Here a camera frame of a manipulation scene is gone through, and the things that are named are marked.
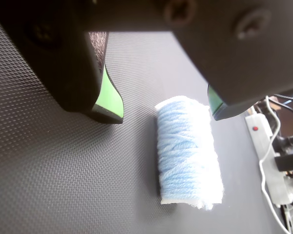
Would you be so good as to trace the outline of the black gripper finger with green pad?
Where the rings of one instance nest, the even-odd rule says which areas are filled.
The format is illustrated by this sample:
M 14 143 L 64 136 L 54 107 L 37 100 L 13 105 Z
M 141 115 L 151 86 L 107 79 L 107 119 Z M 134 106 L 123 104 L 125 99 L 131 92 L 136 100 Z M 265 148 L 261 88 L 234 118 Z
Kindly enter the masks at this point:
M 161 12 L 233 115 L 293 90 L 293 0 L 163 0 Z
M 90 0 L 0 0 L 0 24 L 66 111 L 121 124 L 124 103 L 81 17 Z

